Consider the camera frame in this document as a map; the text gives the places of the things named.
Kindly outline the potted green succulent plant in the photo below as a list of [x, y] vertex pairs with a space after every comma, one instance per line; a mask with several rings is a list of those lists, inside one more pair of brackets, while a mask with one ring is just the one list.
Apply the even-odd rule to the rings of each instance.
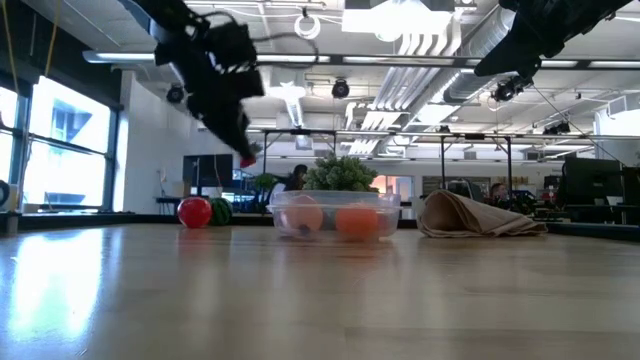
[[337, 157], [330, 153], [318, 158], [315, 166], [304, 176], [305, 190], [374, 192], [372, 183], [378, 176], [376, 170], [367, 167], [359, 158]]

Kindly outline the clear plastic tupperware container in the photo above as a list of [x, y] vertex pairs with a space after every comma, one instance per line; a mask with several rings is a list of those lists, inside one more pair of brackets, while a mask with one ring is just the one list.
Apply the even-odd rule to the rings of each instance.
[[[282, 209], [293, 197], [298, 195], [307, 195], [313, 198], [324, 212], [324, 221], [321, 229], [311, 232], [308, 237], [302, 237], [299, 231], [287, 229], [282, 223]], [[267, 209], [272, 214], [274, 226], [284, 236], [311, 240], [347, 241], [338, 238], [334, 222], [336, 211], [342, 208], [359, 206], [374, 208], [377, 214], [399, 211], [399, 218], [402, 210], [400, 197], [395, 194], [320, 190], [281, 192], [270, 200]]]

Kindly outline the black long table edge rail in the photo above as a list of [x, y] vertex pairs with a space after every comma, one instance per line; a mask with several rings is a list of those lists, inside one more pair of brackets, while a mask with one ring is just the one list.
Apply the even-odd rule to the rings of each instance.
[[[175, 216], [124, 213], [0, 212], [0, 236], [19, 231], [54, 230], [123, 224], [179, 224]], [[640, 244], [640, 226], [547, 222], [550, 234], [621, 240]]]

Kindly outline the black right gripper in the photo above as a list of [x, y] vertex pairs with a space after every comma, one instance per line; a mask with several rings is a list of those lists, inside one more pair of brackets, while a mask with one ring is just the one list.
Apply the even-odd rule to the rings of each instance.
[[533, 67], [552, 58], [582, 32], [593, 0], [499, 0], [515, 17], [507, 35], [475, 67], [477, 76]]

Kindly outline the large glass window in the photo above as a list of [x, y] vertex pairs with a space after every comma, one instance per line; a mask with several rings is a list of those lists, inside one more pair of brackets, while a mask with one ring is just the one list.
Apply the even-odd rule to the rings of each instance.
[[105, 205], [116, 114], [40, 77], [14, 91], [0, 82], [0, 181], [46, 210]]

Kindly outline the black metal stand frame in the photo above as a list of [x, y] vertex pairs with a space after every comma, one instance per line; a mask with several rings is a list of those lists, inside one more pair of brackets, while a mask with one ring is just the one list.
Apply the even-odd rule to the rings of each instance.
[[455, 140], [466, 140], [470, 142], [480, 142], [484, 140], [491, 140], [507, 155], [507, 190], [509, 193], [513, 192], [513, 158], [512, 158], [512, 137], [501, 136], [499, 133], [485, 134], [485, 133], [442, 133], [440, 138], [440, 166], [441, 166], [441, 180], [442, 188], [445, 188], [446, 182], [446, 170], [445, 170], [445, 155], [447, 147], [445, 146], [445, 140], [451, 137]]
[[269, 135], [271, 133], [277, 134], [277, 138], [279, 138], [282, 134], [289, 134], [293, 136], [304, 135], [329, 135], [333, 137], [333, 144], [330, 144], [330, 148], [335, 152], [337, 145], [337, 131], [336, 130], [328, 130], [328, 129], [306, 129], [306, 128], [288, 128], [288, 129], [263, 129], [260, 130], [263, 136], [263, 149], [262, 149], [262, 173], [265, 174], [267, 172], [267, 160], [268, 160], [268, 148], [270, 147], [270, 142], [268, 141]]

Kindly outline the small red strawberry toy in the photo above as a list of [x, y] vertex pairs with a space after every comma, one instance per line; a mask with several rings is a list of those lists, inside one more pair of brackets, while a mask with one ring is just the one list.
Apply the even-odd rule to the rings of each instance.
[[249, 145], [249, 152], [247, 155], [242, 155], [240, 160], [240, 167], [247, 168], [252, 166], [257, 161], [257, 155], [263, 150], [263, 147], [257, 142], [253, 142]]

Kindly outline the small background potted plant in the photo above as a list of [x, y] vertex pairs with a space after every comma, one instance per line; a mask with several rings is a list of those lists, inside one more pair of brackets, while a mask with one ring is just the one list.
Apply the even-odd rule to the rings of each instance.
[[277, 178], [270, 173], [262, 173], [253, 178], [254, 189], [261, 201], [269, 199], [271, 191], [277, 183]]

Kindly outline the orange tangerine toy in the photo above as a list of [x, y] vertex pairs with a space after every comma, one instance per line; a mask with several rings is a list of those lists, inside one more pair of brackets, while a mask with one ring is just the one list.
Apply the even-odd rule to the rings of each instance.
[[379, 237], [378, 214], [374, 208], [348, 207], [335, 214], [338, 238], [347, 241], [369, 241]]

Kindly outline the folded beige cloth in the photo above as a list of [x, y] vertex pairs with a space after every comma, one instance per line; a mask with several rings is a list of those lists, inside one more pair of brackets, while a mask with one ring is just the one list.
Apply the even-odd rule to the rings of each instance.
[[417, 228], [431, 238], [537, 236], [547, 232], [544, 223], [448, 190], [435, 190], [414, 205]]

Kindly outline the small striped watermelon toy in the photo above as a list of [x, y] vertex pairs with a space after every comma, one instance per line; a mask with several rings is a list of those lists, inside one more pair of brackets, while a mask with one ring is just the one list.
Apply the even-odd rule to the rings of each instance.
[[225, 198], [210, 198], [212, 210], [210, 224], [212, 226], [226, 226], [230, 223], [233, 214], [232, 204]]

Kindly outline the black computer monitor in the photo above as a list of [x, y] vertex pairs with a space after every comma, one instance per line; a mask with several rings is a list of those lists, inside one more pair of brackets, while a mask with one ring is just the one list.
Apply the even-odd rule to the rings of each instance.
[[182, 178], [193, 187], [231, 187], [233, 156], [231, 154], [184, 156]]
[[566, 194], [595, 199], [622, 196], [621, 165], [615, 160], [569, 158], [563, 166]]
[[622, 182], [624, 203], [640, 206], [640, 167], [623, 167]]

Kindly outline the overhead beam with light strips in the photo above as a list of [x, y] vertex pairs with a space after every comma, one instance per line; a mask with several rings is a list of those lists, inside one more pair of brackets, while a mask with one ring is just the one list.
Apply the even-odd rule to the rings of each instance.
[[[94, 64], [152, 64], [153, 53], [84, 51], [84, 59]], [[309, 55], [264, 53], [257, 56], [259, 65], [303, 66], [391, 66], [473, 69], [480, 58], [460, 56], [401, 55]], [[640, 59], [543, 59], [542, 70], [640, 71]]]

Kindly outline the smooth orange-pink peach toy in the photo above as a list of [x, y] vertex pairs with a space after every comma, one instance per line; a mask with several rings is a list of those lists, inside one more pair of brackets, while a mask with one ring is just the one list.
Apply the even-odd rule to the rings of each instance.
[[301, 226], [306, 225], [311, 232], [316, 232], [322, 227], [324, 212], [313, 198], [298, 195], [282, 209], [281, 218], [283, 225], [289, 230], [299, 231]]

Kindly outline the person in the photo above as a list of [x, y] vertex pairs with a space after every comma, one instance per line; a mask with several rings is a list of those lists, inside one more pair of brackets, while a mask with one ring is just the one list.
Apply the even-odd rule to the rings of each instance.
[[269, 199], [272, 200], [276, 194], [286, 191], [302, 190], [305, 184], [304, 177], [308, 167], [304, 164], [296, 165], [287, 176], [275, 176], [275, 185], [270, 191]]
[[488, 203], [492, 206], [502, 206], [509, 200], [509, 191], [503, 183], [494, 183], [490, 187]]

